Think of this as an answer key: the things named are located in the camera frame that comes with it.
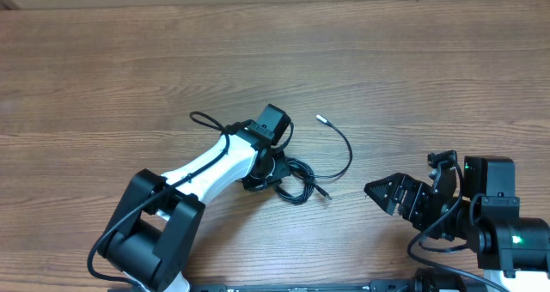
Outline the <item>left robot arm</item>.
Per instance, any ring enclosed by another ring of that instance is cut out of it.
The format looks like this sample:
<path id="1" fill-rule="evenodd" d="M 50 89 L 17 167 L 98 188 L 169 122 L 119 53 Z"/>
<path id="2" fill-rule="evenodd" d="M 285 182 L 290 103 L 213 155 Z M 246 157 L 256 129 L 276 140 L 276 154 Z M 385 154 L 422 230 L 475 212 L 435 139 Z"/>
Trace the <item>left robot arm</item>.
<path id="1" fill-rule="evenodd" d="M 280 108 L 269 104 L 257 119 L 232 125 L 199 111 L 190 118 L 218 131 L 219 140 L 184 167 L 162 174 L 143 169 L 131 178 L 89 252 L 93 277 L 141 291 L 180 287 L 205 206 L 236 181 L 254 192 L 287 176 L 278 142 L 291 119 Z"/>

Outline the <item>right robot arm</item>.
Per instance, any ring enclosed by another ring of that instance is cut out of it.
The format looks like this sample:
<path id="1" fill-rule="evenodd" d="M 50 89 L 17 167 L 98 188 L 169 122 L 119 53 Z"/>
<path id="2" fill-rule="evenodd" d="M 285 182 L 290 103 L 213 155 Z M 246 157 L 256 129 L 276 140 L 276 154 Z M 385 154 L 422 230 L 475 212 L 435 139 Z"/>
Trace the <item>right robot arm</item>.
<path id="1" fill-rule="evenodd" d="M 378 280 L 373 291 L 547 291 L 549 289 L 549 225 L 522 217 L 515 192 L 515 163 L 503 156 L 467 156 L 458 163 L 448 150 L 427 155 L 432 184 L 394 173 L 365 185 L 364 192 L 386 213 L 398 213 L 418 234 L 406 247 L 423 264 L 408 280 Z M 425 240 L 460 239 L 439 249 L 475 253 L 483 271 L 470 272 L 413 253 Z"/>

